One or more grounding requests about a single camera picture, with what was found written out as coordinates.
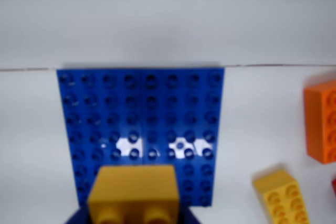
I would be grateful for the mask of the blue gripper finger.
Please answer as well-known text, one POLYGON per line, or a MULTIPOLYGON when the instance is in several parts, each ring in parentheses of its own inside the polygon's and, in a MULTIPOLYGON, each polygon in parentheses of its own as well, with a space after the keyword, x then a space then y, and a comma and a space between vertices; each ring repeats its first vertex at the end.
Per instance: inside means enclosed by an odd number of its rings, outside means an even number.
POLYGON ((190 208, 184 204, 179 209, 179 224, 201 224, 191 212, 190 208))
POLYGON ((65 224, 90 224, 90 214, 87 205, 81 206, 65 224))

